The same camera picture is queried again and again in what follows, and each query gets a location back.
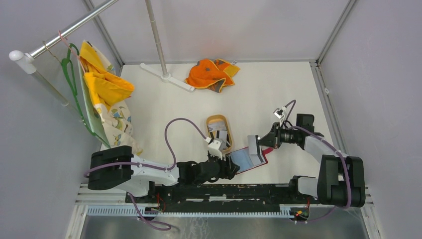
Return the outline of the white card black stripe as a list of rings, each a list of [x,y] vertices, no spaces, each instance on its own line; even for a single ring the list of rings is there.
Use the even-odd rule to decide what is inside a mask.
[[[249,135],[247,137],[248,140],[248,152],[249,157],[252,161],[253,165],[259,165],[264,163],[264,159],[262,157],[262,150],[260,145],[258,144],[259,136],[258,135]]]

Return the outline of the red leather card holder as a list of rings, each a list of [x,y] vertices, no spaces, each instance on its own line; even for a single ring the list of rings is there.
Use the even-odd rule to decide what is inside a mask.
[[[255,155],[249,153],[249,148],[245,147],[236,151],[233,151],[228,154],[230,156],[232,162],[239,166],[239,170],[236,174],[241,174],[246,171],[250,171],[254,168],[263,166],[268,163],[266,155],[271,153],[273,148],[266,148],[261,150],[261,154]]]

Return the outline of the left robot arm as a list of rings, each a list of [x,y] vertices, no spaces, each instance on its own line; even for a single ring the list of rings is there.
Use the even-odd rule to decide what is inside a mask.
[[[229,155],[218,158],[209,154],[205,162],[178,162],[172,168],[132,154],[130,146],[119,146],[93,153],[85,177],[90,190],[119,189],[150,203],[156,198],[156,184],[199,186],[231,180],[239,170]]]

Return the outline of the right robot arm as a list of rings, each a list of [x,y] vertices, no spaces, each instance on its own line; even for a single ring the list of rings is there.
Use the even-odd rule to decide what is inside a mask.
[[[289,182],[288,198],[293,203],[307,196],[323,205],[361,208],[365,205],[364,165],[360,157],[349,156],[315,131],[314,115],[298,114],[296,125],[284,128],[275,122],[263,137],[253,136],[250,146],[277,149],[283,143],[295,144],[319,163],[318,177],[295,175]]]

